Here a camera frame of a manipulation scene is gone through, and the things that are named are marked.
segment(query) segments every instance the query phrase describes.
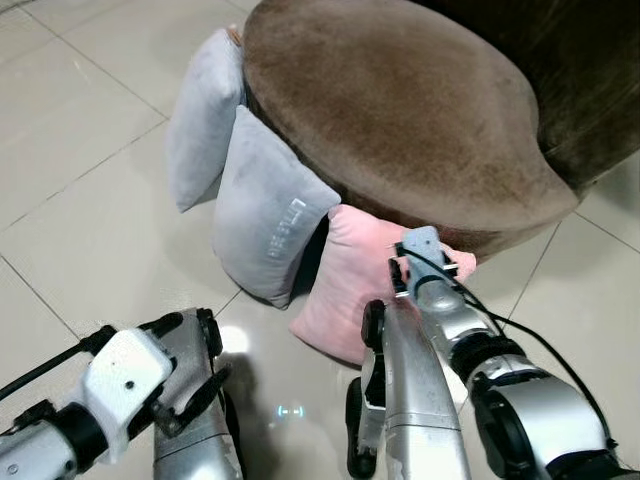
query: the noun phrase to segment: round pouf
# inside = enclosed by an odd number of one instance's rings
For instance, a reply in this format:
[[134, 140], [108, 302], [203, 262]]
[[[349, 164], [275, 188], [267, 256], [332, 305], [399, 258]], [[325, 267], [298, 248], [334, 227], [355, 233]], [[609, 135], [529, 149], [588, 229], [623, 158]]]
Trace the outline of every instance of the round pouf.
[[250, 106], [343, 202], [434, 225], [481, 260], [571, 211], [522, 73], [404, 0], [263, 0], [245, 27]]

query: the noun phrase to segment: cushion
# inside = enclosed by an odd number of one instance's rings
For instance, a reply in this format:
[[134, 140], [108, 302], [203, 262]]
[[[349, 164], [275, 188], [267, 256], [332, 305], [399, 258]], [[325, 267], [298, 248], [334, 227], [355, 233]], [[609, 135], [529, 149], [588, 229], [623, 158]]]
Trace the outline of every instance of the cushion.
[[245, 107], [238, 107], [213, 222], [213, 249], [233, 280], [279, 308], [303, 250], [340, 196]]
[[236, 107], [244, 98], [242, 48], [233, 34], [218, 30], [200, 47], [169, 123], [169, 189], [181, 212], [211, 186], [227, 158]]
[[[362, 364], [365, 346], [360, 329], [364, 307], [376, 298], [393, 298], [387, 263], [393, 251], [389, 247], [402, 241], [407, 229], [347, 205], [332, 208], [329, 222], [316, 281], [289, 329], [332, 357]], [[459, 265], [456, 278], [464, 281], [475, 270], [475, 257], [443, 247]]]
[[264, 0], [244, 68], [251, 108], [344, 203], [480, 256], [577, 206], [540, 152], [524, 75], [419, 5]]

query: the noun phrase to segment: tile floor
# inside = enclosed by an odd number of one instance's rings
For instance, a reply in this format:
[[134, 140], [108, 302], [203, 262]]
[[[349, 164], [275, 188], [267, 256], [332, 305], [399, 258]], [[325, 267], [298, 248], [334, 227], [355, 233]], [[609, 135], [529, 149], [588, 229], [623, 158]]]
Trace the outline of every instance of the tile floor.
[[[13, 2], [0, 0], [0, 10]], [[214, 202], [179, 215], [166, 193], [163, 137], [189, 56], [217, 27], [242, 26], [255, 3], [37, 0], [0, 15], [0, 383], [100, 324], [126, 327], [208, 306], [225, 336], [241, 329], [249, 344], [248, 357], [236, 355], [241, 374], [231, 390], [250, 478], [347, 478], [343, 402], [357, 372], [288, 334], [304, 297], [282, 312], [228, 279], [208, 244]], [[608, 414], [621, 458], [636, 467], [639, 219], [635, 155], [576, 213], [470, 282], [491, 307], [535, 326], [566, 355]], [[514, 336], [559, 372], [537, 345]], [[0, 430], [37, 399], [63, 399], [87, 361], [4, 402]], [[473, 476], [494, 478], [463, 401]], [[308, 415], [278, 421], [278, 405], [304, 406]], [[151, 440], [145, 433], [122, 463], [85, 478], [150, 479]]]

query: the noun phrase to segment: gray pillow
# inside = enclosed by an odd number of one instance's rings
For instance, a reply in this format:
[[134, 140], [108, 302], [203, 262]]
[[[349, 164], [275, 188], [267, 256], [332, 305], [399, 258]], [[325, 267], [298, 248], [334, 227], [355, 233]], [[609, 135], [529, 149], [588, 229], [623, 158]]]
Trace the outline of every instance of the gray pillow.
[[242, 47], [218, 30], [191, 61], [167, 132], [169, 190], [181, 212], [222, 172], [243, 99]]
[[303, 250], [340, 196], [245, 107], [238, 107], [213, 222], [213, 249], [247, 292], [278, 308]]

